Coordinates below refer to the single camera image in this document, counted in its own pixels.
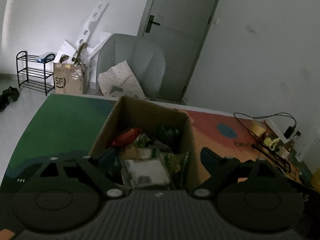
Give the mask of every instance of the cable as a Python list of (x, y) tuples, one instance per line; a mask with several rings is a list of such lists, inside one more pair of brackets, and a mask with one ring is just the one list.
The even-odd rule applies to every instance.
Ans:
[(277, 113), (277, 114), (266, 115), (266, 116), (256, 116), (256, 117), (252, 117), (252, 116), (249, 116), (247, 114), (242, 114), (242, 115), (245, 115), (245, 116), (250, 117), (252, 119), (265, 119), (265, 118), (273, 117), (273, 116), (284, 116), (284, 117), (289, 117), (289, 118), (294, 120), (294, 126), (293, 126), (294, 128), (296, 128), (296, 126), (297, 126), (297, 120), (291, 114), (286, 113), (286, 112), (280, 112), (280, 113)]
[(295, 119), (291, 114), (285, 113), (285, 112), (281, 112), (281, 113), (277, 113), (277, 114), (273, 114), (273, 115), (268, 115), (268, 116), (258, 116), (258, 117), (252, 117), (252, 116), (249, 116), (249, 115), (243, 114), (243, 113), (233, 113), (233, 116), (238, 120), (238, 122), (239, 122), (252, 136), (254, 136), (255, 138), (258, 139), (260, 145), (261, 145), (263, 148), (265, 148), (266, 150), (268, 150), (269, 153), (271, 153), (271, 155), (273, 155), (273, 157), (275, 157), (275, 158), (277, 158), (277, 159), (280, 159), (280, 160), (284, 163), (284, 165), (285, 165), (285, 164), (288, 164), (288, 166), (289, 166), (289, 173), (290, 173), (290, 172), (291, 172), (291, 165), (290, 165), (290, 163), (288, 163), (284, 158), (280, 157), (280, 156), (279, 156), (278, 154), (276, 154), (274, 151), (270, 150), (270, 148), (269, 148), (267, 145), (265, 145), (264, 141), (262, 141), (262, 140), (259, 138), (259, 136), (257, 136), (254, 132), (252, 132), (250, 129), (248, 129), (248, 128), (239, 120), (239, 118), (236, 117), (236, 114), (241, 114), (241, 115), (250, 117), (250, 118), (252, 118), (252, 119), (264, 119), (264, 118), (268, 118), (268, 117), (272, 117), (272, 116), (285, 116), (285, 117), (290, 117), (290, 118), (294, 119), (295, 125), (297, 124), (296, 119)]

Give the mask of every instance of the red snack package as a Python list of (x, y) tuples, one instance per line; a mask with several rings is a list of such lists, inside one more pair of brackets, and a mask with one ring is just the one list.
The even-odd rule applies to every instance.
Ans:
[(111, 146), (112, 147), (124, 147), (132, 143), (137, 137), (142, 133), (140, 128), (133, 128), (128, 132), (123, 133), (122, 135), (116, 137)]

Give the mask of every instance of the gray armchair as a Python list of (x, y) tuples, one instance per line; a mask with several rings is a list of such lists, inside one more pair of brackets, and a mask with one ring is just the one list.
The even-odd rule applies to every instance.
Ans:
[(165, 72), (163, 50), (142, 37), (126, 34), (113, 34), (100, 50), (96, 84), (98, 76), (111, 67), (127, 61), (139, 81), (143, 92), (151, 100), (156, 100)]

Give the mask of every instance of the green tablecloth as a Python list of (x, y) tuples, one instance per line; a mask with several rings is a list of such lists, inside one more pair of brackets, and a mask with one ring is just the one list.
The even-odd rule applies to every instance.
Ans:
[(15, 178), (45, 156), (88, 152), (113, 105), (104, 99), (50, 95), (21, 136), (5, 177)]

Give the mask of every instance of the gray ridged surface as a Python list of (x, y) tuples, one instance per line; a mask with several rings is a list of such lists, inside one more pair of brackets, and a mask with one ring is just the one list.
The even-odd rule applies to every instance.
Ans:
[(185, 191), (158, 193), (132, 191), (125, 199), (109, 201), (98, 217), (73, 232), (46, 236), (24, 231), (16, 239), (302, 239), (293, 230), (272, 235), (248, 233), (225, 222), (208, 201), (193, 199)]

